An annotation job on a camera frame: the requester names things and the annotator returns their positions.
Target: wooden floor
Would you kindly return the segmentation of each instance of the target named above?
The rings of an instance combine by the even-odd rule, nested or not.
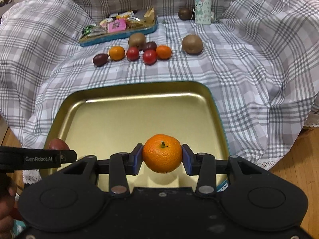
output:
[[[19,141],[8,130],[3,146],[20,147]],[[307,195],[309,207],[302,227],[319,239],[319,129],[296,140],[290,152],[271,170],[274,174],[299,186]],[[21,172],[12,175],[23,186]]]

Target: tray rim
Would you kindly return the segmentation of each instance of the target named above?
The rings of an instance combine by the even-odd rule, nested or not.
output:
[[[64,99],[64,101],[62,102],[62,104],[60,105],[60,108],[59,108],[59,110],[58,110],[58,112],[57,112],[57,114],[56,114],[56,116],[55,116],[55,118],[54,118],[54,120],[53,120],[53,122],[52,122],[52,125],[51,125],[51,127],[50,127],[50,130],[49,130],[49,132],[48,132],[48,135],[47,135],[47,138],[46,138],[46,141],[45,141],[45,144],[44,144],[44,147],[43,147],[43,148],[44,148],[44,149],[47,149],[47,148],[48,148],[49,139],[50,139],[52,130],[53,130],[53,128],[55,127],[55,125],[54,125],[54,123],[56,122],[55,120],[56,120],[57,117],[60,118],[61,115],[63,114],[63,110],[64,110],[63,106],[66,105],[66,104],[68,103],[68,101],[71,100],[74,96],[76,96],[76,94],[81,94],[81,93],[89,92],[89,91],[91,91],[91,90],[102,90],[102,89],[107,89],[107,88],[111,88],[111,87],[113,87],[113,88],[116,88],[116,87],[124,87],[124,86],[127,86],[127,85],[130,85],[130,86],[133,86],[133,85],[140,85],[140,86],[142,86],[142,85],[148,85],[148,84],[149,84],[149,85],[162,85],[163,83],[170,83],[170,84],[172,84],[172,85],[175,85],[175,83],[177,84],[177,83],[181,83],[181,82],[183,82],[183,83],[185,83],[185,84],[187,84],[187,83],[193,83],[193,84],[195,84],[195,85],[198,85],[198,86],[203,87],[204,89],[206,89],[206,90],[209,92],[209,94],[210,94],[210,96],[211,96],[211,101],[213,102],[213,106],[215,107],[216,112],[217,112],[217,115],[218,115],[219,124],[221,125],[221,128],[222,128],[222,130],[223,130],[223,132],[222,132],[222,137],[223,137],[222,143],[224,143],[224,145],[225,145],[225,147],[226,147],[226,149],[227,149],[227,151],[228,151],[228,155],[229,155],[229,156],[232,155],[232,154],[230,153],[229,143],[228,143],[227,136],[226,136],[226,133],[225,133],[224,124],[223,124],[223,122],[222,122],[222,120],[221,120],[221,115],[220,115],[220,113],[219,113],[219,110],[218,110],[218,108],[217,108],[217,105],[216,105],[216,102],[215,102],[215,100],[214,100],[214,96],[212,95],[211,90],[210,90],[205,84],[200,83],[200,82],[197,82],[197,81],[193,81],[193,80],[187,80],[187,81],[177,80],[177,81],[158,81],[158,82],[140,82],[140,83],[128,83],[128,84],[116,84],[116,85],[103,86],[103,87],[98,87],[98,88],[90,88],[90,89],[84,89],[84,90],[79,90],[79,91],[73,92],[73,93],[71,93],[70,95],[68,95],[68,96]],[[82,102],[81,102],[81,101],[79,101],[79,102],[77,102],[77,103],[75,103],[75,104],[72,104],[72,108],[75,108],[75,107],[78,107],[78,106],[82,105]],[[42,170],[40,170],[40,176],[41,176],[41,177],[46,177],[46,176],[48,176],[48,175],[54,173],[56,170],[57,170],[57,168],[42,169]],[[220,184],[216,187],[216,190],[219,191],[219,190],[220,190],[221,188],[223,188],[226,184],[227,184],[227,179],[225,179],[222,183],[220,183]]]

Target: cartoon fox print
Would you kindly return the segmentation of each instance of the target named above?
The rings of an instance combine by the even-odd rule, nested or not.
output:
[[[204,0],[195,0],[196,12],[198,15],[203,15],[203,6]]]

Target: brown fruit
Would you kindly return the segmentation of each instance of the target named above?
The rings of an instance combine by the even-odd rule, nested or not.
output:
[[[203,42],[197,35],[188,35],[181,42],[183,50],[189,55],[199,55],[203,50]]]
[[[93,57],[93,64],[97,67],[101,67],[105,65],[108,61],[108,54],[98,54],[95,57]]]
[[[172,172],[182,161],[181,144],[176,138],[164,134],[152,136],[143,147],[142,158],[154,172]]]
[[[180,8],[178,11],[178,17],[183,21],[191,20],[192,12],[190,11],[189,8],[186,8],[186,7]]]
[[[70,150],[69,146],[61,139],[54,138],[49,144],[50,150]]]
[[[154,41],[147,42],[147,43],[145,44],[145,46],[143,47],[143,51],[144,51],[144,52],[145,52],[146,50],[150,50],[150,49],[156,51],[157,45],[156,45],[156,43],[155,43]]]
[[[146,37],[143,33],[134,33],[129,38],[129,47],[137,47],[138,50],[143,50],[146,44]]]

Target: kiwi fruit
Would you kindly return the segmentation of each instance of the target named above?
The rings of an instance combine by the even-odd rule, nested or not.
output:
[[[180,8],[178,11],[178,17],[183,21],[191,20],[192,12],[190,11],[189,8],[186,8],[186,7]]]
[[[137,47],[138,50],[143,50],[146,44],[146,37],[143,33],[134,33],[129,38],[129,47]]]
[[[189,55],[199,55],[203,50],[203,42],[197,35],[188,35],[181,42],[183,50]]]

